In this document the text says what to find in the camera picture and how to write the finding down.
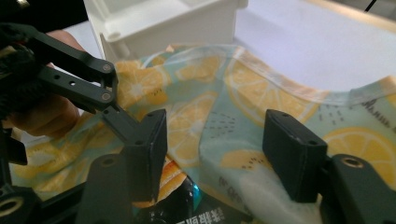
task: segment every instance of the lemon print fabric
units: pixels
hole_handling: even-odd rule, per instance
[[[284,111],[300,122],[309,119],[318,107],[312,99],[320,100],[324,98],[326,92],[310,88],[301,88],[302,91],[297,91],[295,86],[298,84],[284,77],[271,76],[271,70],[266,64],[247,66],[255,61],[257,59],[248,52],[243,52],[239,60],[229,64],[225,82],[235,105],[258,125],[264,124],[266,109]],[[260,73],[255,71],[255,68],[261,69]]]
[[[329,144],[330,155],[349,154],[370,162],[396,189],[396,150],[383,135],[367,128],[350,127],[328,133],[323,139]]]
[[[396,189],[395,77],[351,91],[317,90],[229,45],[173,46],[116,68],[118,103],[129,115],[141,120],[166,110],[159,200],[188,175],[205,193],[262,223],[320,224],[319,202],[291,201],[262,152],[267,109],[297,118],[328,143],[329,156],[367,160]],[[29,165],[11,165],[12,180],[46,200],[84,182],[96,158],[122,147],[100,114],[84,113],[63,139],[28,144]]]
[[[198,146],[207,116],[217,98],[213,91],[174,105],[168,114],[168,153],[181,166],[196,166]]]

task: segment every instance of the screw hole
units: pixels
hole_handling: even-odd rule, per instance
[[[0,217],[8,216],[23,205],[22,197],[15,197],[0,202]]]
[[[112,165],[116,164],[116,160],[113,159],[113,158],[107,158],[107,159],[104,159],[101,162],[101,164],[102,164],[103,167],[109,167],[109,166],[112,166]]]
[[[351,158],[351,157],[344,157],[342,159],[342,162],[345,165],[353,167],[353,168],[363,168],[363,163],[361,163],[361,161],[358,161],[358,160],[356,160],[354,158]]]

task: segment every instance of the bolt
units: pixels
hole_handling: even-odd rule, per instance
[[[105,71],[110,71],[111,70],[111,66],[108,64],[103,65],[103,70]]]
[[[102,100],[108,100],[108,99],[110,99],[111,98],[111,95],[109,94],[109,93],[103,93],[103,95],[102,95]]]

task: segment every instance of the white plastic box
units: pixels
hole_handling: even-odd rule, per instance
[[[233,42],[248,0],[84,0],[104,59],[133,60],[170,44]]]

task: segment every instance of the finger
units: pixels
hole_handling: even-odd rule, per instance
[[[28,133],[35,133],[36,130],[61,117],[63,113],[70,113],[71,110],[75,110],[75,107],[66,98],[52,94],[44,98],[34,108],[24,113],[14,113],[9,119],[15,127]]]
[[[9,121],[9,119],[4,119],[1,122],[2,122],[4,129],[10,129],[10,128],[14,127],[14,125],[12,125],[12,122]]]
[[[79,50],[84,50],[84,48],[77,42],[77,40],[70,35],[70,33],[64,30],[57,30],[47,33],[47,35],[52,36],[53,38],[64,42],[65,44]]]
[[[64,113],[48,122],[46,125],[28,133],[32,136],[46,135],[53,138],[59,138],[64,136],[75,126],[78,118],[78,110],[74,106],[70,106],[64,111]]]

